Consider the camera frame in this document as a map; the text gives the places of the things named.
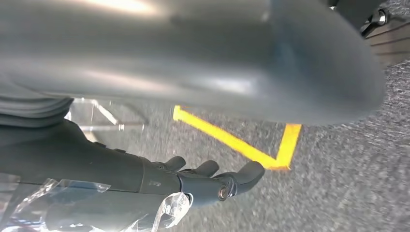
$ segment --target metal bolt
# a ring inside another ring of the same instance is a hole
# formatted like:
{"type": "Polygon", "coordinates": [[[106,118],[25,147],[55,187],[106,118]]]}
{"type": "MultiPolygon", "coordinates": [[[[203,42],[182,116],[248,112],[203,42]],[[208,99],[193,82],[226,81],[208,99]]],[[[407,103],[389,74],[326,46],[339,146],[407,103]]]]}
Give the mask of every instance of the metal bolt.
{"type": "Polygon", "coordinates": [[[387,23],[387,15],[383,10],[379,10],[379,21],[377,22],[378,25],[383,26],[384,24],[387,23]]]}
{"type": "Polygon", "coordinates": [[[224,201],[228,198],[228,188],[223,185],[222,187],[220,187],[219,191],[218,191],[218,199],[220,201],[224,201]]]}

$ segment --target robotic finger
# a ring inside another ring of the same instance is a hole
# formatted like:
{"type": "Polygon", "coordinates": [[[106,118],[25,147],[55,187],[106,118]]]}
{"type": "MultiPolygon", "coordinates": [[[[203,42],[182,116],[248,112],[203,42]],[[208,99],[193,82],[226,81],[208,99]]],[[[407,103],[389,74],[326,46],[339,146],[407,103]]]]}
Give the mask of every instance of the robotic finger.
{"type": "Polygon", "coordinates": [[[191,207],[249,191],[264,174],[261,164],[249,162],[214,176],[219,166],[212,160],[179,171],[182,157],[150,162],[111,150],[87,141],[69,121],[10,130],[0,130],[9,136],[0,146],[0,173],[16,177],[0,179],[0,187],[15,186],[0,198],[7,205],[0,211],[4,232],[156,231],[176,225],[191,207]]]}

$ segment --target metal frame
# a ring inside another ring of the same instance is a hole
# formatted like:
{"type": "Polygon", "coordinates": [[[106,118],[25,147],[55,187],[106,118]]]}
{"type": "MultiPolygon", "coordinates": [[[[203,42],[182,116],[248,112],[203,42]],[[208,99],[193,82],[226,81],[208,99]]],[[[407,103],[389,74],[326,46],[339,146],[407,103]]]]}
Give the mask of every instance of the metal frame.
{"type": "MultiPolygon", "coordinates": [[[[104,106],[102,106],[97,100],[95,99],[85,99],[85,98],[77,98],[74,100],[74,103],[87,103],[92,105],[92,113],[91,113],[91,121],[94,119],[94,112],[95,110],[98,110],[110,123],[98,123],[98,124],[79,124],[78,126],[83,132],[86,131],[124,131],[124,130],[141,130],[143,131],[145,128],[145,125],[147,123],[146,119],[144,117],[144,122],[125,122],[117,117],[114,116],[109,110],[107,110],[104,106]]],[[[138,114],[134,109],[129,107],[126,104],[122,103],[117,103],[110,101],[109,104],[119,104],[122,105],[126,108],[128,108],[130,111],[138,114]]],[[[71,112],[67,114],[67,119],[71,120],[71,112]]]]}

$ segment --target gray fabric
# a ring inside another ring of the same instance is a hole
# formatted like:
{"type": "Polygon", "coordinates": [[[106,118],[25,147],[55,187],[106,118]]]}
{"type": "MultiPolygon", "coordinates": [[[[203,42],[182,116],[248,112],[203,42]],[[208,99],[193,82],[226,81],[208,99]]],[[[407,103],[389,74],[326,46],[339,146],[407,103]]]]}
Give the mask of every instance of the gray fabric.
{"type": "MultiPolygon", "coordinates": [[[[409,1],[391,11],[410,15],[409,1]]],[[[383,107],[361,122],[303,127],[290,172],[267,172],[250,193],[190,211],[175,232],[410,231],[410,60],[386,69],[383,107]]],[[[193,166],[214,159],[222,171],[246,158],[192,127],[172,120],[172,105],[134,101],[150,124],[140,133],[97,135],[112,148],[150,160],[183,156],[193,166]]],[[[275,154],[283,124],[189,109],[264,152],[275,154]]],[[[118,116],[138,115],[114,107],[118,116]]]]}

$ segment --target screw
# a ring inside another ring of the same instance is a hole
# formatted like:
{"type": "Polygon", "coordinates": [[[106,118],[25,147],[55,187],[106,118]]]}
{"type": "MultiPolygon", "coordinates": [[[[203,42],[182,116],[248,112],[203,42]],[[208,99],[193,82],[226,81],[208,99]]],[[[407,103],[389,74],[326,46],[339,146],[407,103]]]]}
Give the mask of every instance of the screw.
{"type": "Polygon", "coordinates": [[[218,199],[224,201],[228,198],[228,188],[225,185],[222,185],[218,191],[218,199]]]}

